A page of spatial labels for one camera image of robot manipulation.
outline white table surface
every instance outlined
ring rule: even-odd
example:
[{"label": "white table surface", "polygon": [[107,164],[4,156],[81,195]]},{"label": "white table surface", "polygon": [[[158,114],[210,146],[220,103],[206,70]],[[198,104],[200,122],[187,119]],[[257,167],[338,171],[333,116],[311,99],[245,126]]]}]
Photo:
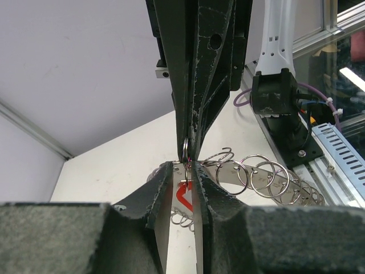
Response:
[{"label": "white table surface", "polygon": [[[233,106],[238,92],[232,92],[209,130],[201,159],[220,152],[223,147],[231,147],[237,160],[252,154],[276,160],[251,108]],[[116,203],[142,186],[159,164],[169,160],[177,160],[175,112],[69,160],[64,164],[51,201]],[[248,159],[245,163],[258,162]],[[275,205],[250,190],[239,198],[252,206]],[[173,224],[167,265],[167,274],[170,273],[196,273],[193,233]]]}]

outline hole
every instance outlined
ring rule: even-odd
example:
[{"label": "hole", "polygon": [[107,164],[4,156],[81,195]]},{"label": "hole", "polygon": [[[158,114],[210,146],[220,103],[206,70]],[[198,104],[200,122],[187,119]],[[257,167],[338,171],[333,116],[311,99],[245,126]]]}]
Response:
[{"label": "hole", "polygon": [[346,157],[343,157],[342,159],[347,160],[347,159],[352,158],[352,157],[354,157],[354,155],[346,156]]},{"label": "hole", "polygon": [[349,153],[349,152],[350,152],[350,150],[342,151],[342,152],[339,153],[339,155],[343,155],[343,154],[346,154],[346,153]]},{"label": "hole", "polygon": [[219,34],[213,34],[209,40],[209,46],[212,50],[218,50],[222,45],[222,37]]},{"label": "hole", "polygon": [[357,165],[355,165],[353,167],[350,167],[350,169],[351,170],[354,170],[354,169],[359,168],[359,167],[362,167],[362,164],[357,164]]},{"label": "hole", "polygon": [[336,148],[336,150],[339,151],[339,150],[343,150],[344,148],[347,148],[347,147],[339,147],[339,148]]},{"label": "hole", "polygon": [[355,175],[361,174],[361,173],[364,173],[364,172],[365,172],[365,170],[360,170],[360,171],[355,172]]},{"label": "hole", "polygon": [[358,161],[357,160],[352,160],[352,161],[347,162],[346,164],[353,164],[353,163],[356,163],[356,162],[358,162]]}]

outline metal strip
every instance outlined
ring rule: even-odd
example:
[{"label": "metal strip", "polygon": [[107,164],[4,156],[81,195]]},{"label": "metal strip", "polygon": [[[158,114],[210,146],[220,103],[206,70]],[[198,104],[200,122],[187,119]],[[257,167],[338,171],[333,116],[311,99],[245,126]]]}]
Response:
[{"label": "metal strip", "polygon": [[331,29],[323,30],[317,34],[294,41],[293,58],[295,59],[315,50],[319,50],[330,42],[365,28],[365,4],[359,5],[359,7],[351,13],[351,16],[339,17],[337,22],[337,26],[335,25]]},{"label": "metal strip", "polygon": [[349,191],[354,194],[354,188],[365,199],[365,161],[331,124],[321,124],[313,128],[313,133],[324,145],[335,164],[350,180]]},{"label": "metal strip", "polygon": [[337,17],[337,22],[342,23],[343,21],[353,18],[354,16],[357,16],[358,14],[361,14],[364,11],[365,11],[365,2],[362,2],[348,10],[343,11],[342,13],[339,13]]},{"label": "metal strip", "polygon": [[337,0],[324,0],[323,9],[323,27],[331,30],[337,25]]},{"label": "metal strip", "polygon": [[52,136],[3,101],[0,101],[0,115],[32,136],[39,143],[55,152],[64,160],[69,160],[74,157]]}]

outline metal screw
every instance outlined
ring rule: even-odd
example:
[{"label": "metal screw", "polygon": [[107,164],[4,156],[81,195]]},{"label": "metal screw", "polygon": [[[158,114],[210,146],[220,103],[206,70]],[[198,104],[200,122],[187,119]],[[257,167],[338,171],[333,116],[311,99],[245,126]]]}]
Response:
[{"label": "metal screw", "polygon": [[122,204],[115,204],[114,209],[116,209],[118,211],[123,211],[123,210],[126,210],[127,207],[125,205],[122,205]]},{"label": "metal screw", "polygon": [[334,171],[335,170],[335,167],[334,166],[331,166],[331,165],[329,165],[328,167],[327,167],[327,170],[328,171]]},{"label": "metal screw", "polygon": [[299,152],[298,152],[298,156],[299,157],[305,157],[307,155],[307,153],[304,151],[304,150],[299,150]]}]

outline purple cable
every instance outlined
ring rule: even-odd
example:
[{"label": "purple cable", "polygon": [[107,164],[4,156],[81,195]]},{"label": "purple cable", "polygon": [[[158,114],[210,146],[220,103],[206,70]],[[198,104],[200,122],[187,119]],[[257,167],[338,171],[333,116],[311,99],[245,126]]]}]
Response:
[{"label": "purple cable", "polygon": [[[306,89],[308,89],[309,91],[311,91],[312,93],[316,94],[317,96],[321,97],[323,101],[326,102],[326,104],[329,106],[329,108],[331,109],[332,112],[337,111],[337,109],[335,108],[335,106],[332,104],[332,102],[328,102],[328,98],[325,96],[325,94],[321,93],[319,90],[317,90],[315,87],[310,86],[309,84],[305,84],[305,83],[298,83],[299,86],[301,87],[305,87]],[[248,88],[247,90],[244,90],[243,92],[241,92],[240,94],[238,94],[236,96],[236,98],[233,101],[233,104],[235,107],[242,107],[242,106],[246,106],[250,103],[249,100],[244,101],[243,103],[237,103],[237,101],[239,100],[240,97],[242,97],[243,95],[245,95],[246,93],[249,93],[252,90],[252,88]],[[335,118],[335,125],[336,128],[338,129],[339,132],[341,132],[341,125],[340,125],[340,121],[338,118],[338,114],[334,115]]]},{"label": "purple cable", "polygon": [[245,106],[245,105],[249,104],[250,103],[250,100],[244,101],[243,103],[237,103],[237,101],[239,100],[240,97],[242,97],[246,93],[249,93],[251,90],[252,90],[252,88],[248,88],[247,90],[244,90],[243,92],[241,92],[240,94],[238,94],[236,96],[236,98],[234,99],[234,101],[233,101],[233,105],[235,107],[242,107],[242,106]]},{"label": "purple cable", "polygon": [[[298,83],[299,86],[301,87],[305,87],[306,89],[308,89],[309,91],[311,91],[312,93],[316,94],[317,96],[321,97],[323,101],[326,102],[326,104],[329,106],[329,108],[331,109],[332,112],[337,111],[337,109],[335,108],[335,106],[332,104],[332,102],[328,102],[328,98],[325,96],[325,94],[321,93],[319,90],[317,90],[315,87],[310,86],[309,84],[306,83]],[[340,121],[338,118],[338,114],[334,115],[335,118],[335,125],[336,128],[338,129],[339,132],[341,132],[341,125],[340,125]]]}]

